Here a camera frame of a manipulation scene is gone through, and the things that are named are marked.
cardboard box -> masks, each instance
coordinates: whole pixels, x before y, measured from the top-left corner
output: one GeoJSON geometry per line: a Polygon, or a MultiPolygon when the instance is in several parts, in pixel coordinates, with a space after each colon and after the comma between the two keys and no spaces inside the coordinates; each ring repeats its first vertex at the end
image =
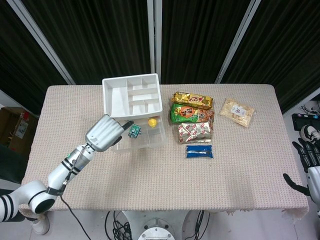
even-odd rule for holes
{"type": "Polygon", "coordinates": [[[0,109],[0,144],[29,159],[38,119],[20,107],[0,109]]]}

yellow ball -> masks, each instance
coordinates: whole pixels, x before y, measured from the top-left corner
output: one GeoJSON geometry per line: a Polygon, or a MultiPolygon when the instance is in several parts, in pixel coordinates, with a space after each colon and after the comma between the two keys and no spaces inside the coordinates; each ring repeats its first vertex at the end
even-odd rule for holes
{"type": "Polygon", "coordinates": [[[157,126],[157,119],[155,118],[150,118],[148,120],[148,125],[151,127],[151,128],[154,128],[155,126],[157,126]]]}

white drawer organizer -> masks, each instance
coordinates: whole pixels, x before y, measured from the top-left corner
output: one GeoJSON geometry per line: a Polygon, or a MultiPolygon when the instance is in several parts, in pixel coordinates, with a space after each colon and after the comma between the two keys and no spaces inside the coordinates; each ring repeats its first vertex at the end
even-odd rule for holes
{"type": "Polygon", "coordinates": [[[102,87],[104,113],[122,125],[133,120],[141,127],[137,138],[130,138],[129,130],[122,134],[122,140],[111,148],[114,152],[158,147],[167,142],[158,74],[105,78],[102,87]],[[148,125],[151,117],[157,120],[155,127],[148,125]]]}
{"type": "Polygon", "coordinates": [[[104,113],[117,120],[158,116],[162,112],[158,74],[102,80],[104,113]]]}

robotic arm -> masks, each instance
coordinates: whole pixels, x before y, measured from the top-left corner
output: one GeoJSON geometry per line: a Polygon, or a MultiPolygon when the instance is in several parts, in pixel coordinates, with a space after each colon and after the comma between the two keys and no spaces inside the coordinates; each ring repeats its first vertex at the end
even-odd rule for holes
{"type": "Polygon", "coordinates": [[[93,159],[95,151],[104,152],[121,140],[121,134],[134,122],[121,126],[105,114],[85,136],[85,144],[74,149],[48,176],[48,187],[31,181],[8,195],[0,196],[0,222],[13,218],[19,205],[28,204],[31,211],[41,214],[49,210],[67,184],[93,159]]]}
{"type": "Polygon", "coordinates": [[[294,190],[311,197],[312,201],[318,207],[318,216],[320,218],[320,151],[314,144],[298,139],[300,144],[293,141],[293,146],[297,149],[300,160],[306,175],[307,187],[297,185],[291,180],[288,174],[283,177],[286,183],[294,190]]]}

table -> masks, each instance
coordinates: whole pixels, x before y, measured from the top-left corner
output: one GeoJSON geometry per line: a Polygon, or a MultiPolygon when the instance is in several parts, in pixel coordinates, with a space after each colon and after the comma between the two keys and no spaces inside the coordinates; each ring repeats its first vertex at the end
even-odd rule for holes
{"type": "MultiPolygon", "coordinates": [[[[308,212],[306,197],[291,189],[288,173],[301,184],[275,90],[266,84],[161,85],[168,143],[130,153],[95,154],[68,184],[64,199],[76,210],[266,210],[285,209],[297,218],[308,212]],[[214,159],[186,159],[178,144],[177,126],[167,120],[176,91],[214,97],[214,159]],[[218,113],[232,97],[256,109],[249,128],[218,113]]],[[[101,85],[48,88],[23,184],[48,175],[104,114],[101,85]]],[[[30,212],[22,205],[24,215],[30,212]]],[[[52,211],[66,210],[60,198],[52,211]]]]}

